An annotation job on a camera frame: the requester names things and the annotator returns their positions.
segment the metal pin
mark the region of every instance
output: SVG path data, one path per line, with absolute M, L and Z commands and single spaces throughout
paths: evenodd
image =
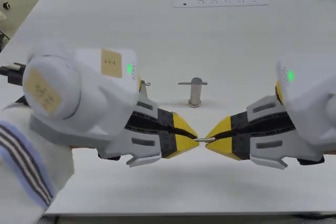
M 196 138 L 195 141 L 199 142 L 199 143 L 211 143 L 213 141 L 216 141 L 216 138 L 214 138 L 214 137 L 210 137 L 210 138 Z
M 191 82 L 179 82 L 179 85 L 191 85 L 190 99 L 188 104 L 192 108 L 198 108 L 201 105 L 201 90 L 202 85 L 208 85 L 207 82 L 202 81 L 201 78 L 195 77 Z
M 150 86 L 150 85 L 151 85 L 150 82 L 145 82 L 145 81 L 141 80 L 140 93 L 143 94 L 147 98 L 148 98 L 148 96 L 147 96 L 146 86 Z

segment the blue stripe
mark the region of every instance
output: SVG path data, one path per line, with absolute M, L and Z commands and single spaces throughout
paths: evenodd
M 43 164 L 42 158 L 40 154 L 37 152 L 37 150 L 34 148 L 32 143 L 24 136 L 24 134 L 15 126 L 12 124 L 0 121 L 0 124 L 4 127 L 6 127 L 8 130 L 10 130 L 17 138 L 20 139 L 21 143 L 26 147 L 26 149 L 29 151 L 31 156 L 34 158 L 40 172 L 42 175 L 43 180 L 47 184 L 47 187 L 52 195 L 55 195 L 55 189 L 49 179 L 48 173 L 47 173 L 47 167 Z
M 32 190 L 31 186 L 28 184 L 27 180 L 23 176 L 20 168 L 16 165 L 14 160 L 12 159 L 11 155 L 8 153 L 6 149 L 0 146 L 0 154 L 2 155 L 6 164 L 11 168 L 11 170 L 15 173 L 16 177 L 18 178 L 20 184 L 29 195 L 29 197 L 35 201 L 39 206 L 43 209 L 47 208 L 47 205 L 43 202 L 43 200 Z

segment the white table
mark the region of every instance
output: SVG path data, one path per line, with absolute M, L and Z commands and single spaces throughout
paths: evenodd
M 40 0 L 0 55 L 25 62 L 43 37 L 73 46 L 132 48 L 149 97 L 184 117 L 200 136 L 223 117 L 274 93 L 275 63 L 292 52 L 331 53 L 334 0 L 269 0 L 262 7 L 178 8 L 173 0 Z M 202 106 L 189 87 L 209 83 Z M 22 94 L 0 78 L 1 106 Z M 237 162 L 200 146 L 171 160 L 128 168 L 75 150 L 76 174 L 49 214 L 184 215 L 336 210 L 336 157 L 317 166 L 289 159 L 286 170 Z

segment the power strip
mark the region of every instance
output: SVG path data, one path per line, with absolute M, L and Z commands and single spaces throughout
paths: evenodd
M 176 0 L 174 8 L 269 5 L 267 0 Z

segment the yellow label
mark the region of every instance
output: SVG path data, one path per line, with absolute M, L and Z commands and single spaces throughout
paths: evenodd
M 121 54 L 118 52 L 102 49 L 101 73 L 104 76 L 122 78 Z
M 29 70 L 25 88 L 49 115 L 53 114 L 62 102 L 60 95 L 34 68 Z

